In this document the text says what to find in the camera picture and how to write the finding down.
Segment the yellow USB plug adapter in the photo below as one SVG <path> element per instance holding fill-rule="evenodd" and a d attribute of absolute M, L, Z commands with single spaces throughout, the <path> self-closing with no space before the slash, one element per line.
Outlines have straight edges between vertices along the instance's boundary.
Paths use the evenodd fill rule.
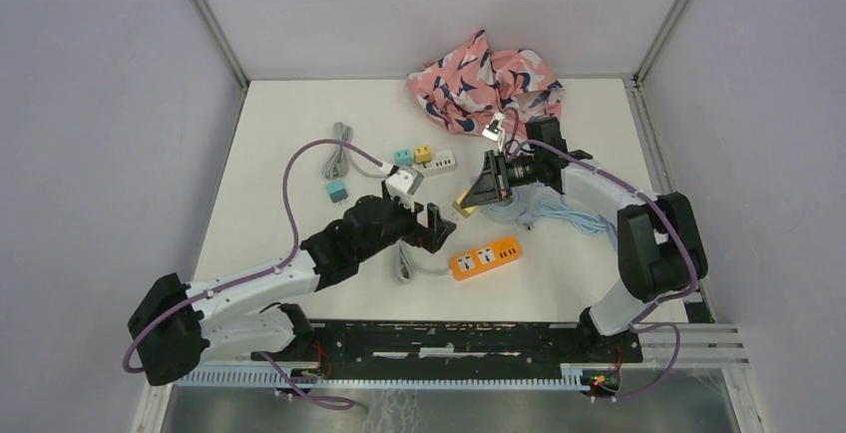
<path fill-rule="evenodd" d="M 462 218 L 469 218 L 477 209 L 476 206 L 464 205 L 464 199 L 466 198 L 467 193 L 467 191 L 463 192 L 452 203 L 453 210 Z"/>

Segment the orange power strip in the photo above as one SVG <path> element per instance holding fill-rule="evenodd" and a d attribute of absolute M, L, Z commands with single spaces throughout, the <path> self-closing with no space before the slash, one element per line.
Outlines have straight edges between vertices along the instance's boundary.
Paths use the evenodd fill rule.
<path fill-rule="evenodd" d="M 502 237 L 453 256 L 451 275 L 457 281 L 464 281 L 515 261 L 522 253 L 515 237 Z"/>

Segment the teal USB plug adapter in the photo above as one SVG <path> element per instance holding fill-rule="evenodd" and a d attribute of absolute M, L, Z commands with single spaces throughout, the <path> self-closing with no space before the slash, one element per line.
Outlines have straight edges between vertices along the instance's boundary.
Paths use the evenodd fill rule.
<path fill-rule="evenodd" d="M 334 179 L 328 182 L 325 189 L 330 201 L 334 204 L 345 201 L 349 196 L 346 184 L 342 179 Z"/>

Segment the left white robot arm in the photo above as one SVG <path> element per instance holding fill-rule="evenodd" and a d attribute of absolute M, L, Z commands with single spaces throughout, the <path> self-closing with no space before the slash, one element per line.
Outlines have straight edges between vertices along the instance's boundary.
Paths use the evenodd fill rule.
<path fill-rule="evenodd" d="M 435 253 L 456 228 L 434 204 L 406 207 L 365 196 L 284 257 L 200 282 L 163 275 L 130 316 L 124 369 L 162 386 L 228 356 L 281 351 L 302 359 L 312 350 L 313 332 L 301 309 L 282 300 L 345 281 L 397 242 Z"/>

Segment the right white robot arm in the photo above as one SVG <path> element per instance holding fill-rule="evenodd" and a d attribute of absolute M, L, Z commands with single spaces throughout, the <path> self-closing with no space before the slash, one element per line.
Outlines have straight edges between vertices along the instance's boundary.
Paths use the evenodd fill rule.
<path fill-rule="evenodd" d="M 698 289 L 707 259 L 690 200 L 673 192 L 641 190 L 581 150 L 571 151 L 555 117 L 525 125 L 526 140 L 509 138 L 502 113 L 483 129 L 496 143 L 462 199 L 462 207 L 502 202 L 518 187 L 540 183 L 591 208 L 616 233 L 620 278 L 588 307 L 576 335 L 579 353 L 601 361 L 617 346 L 616 335 L 635 326 L 661 304 Z"/>

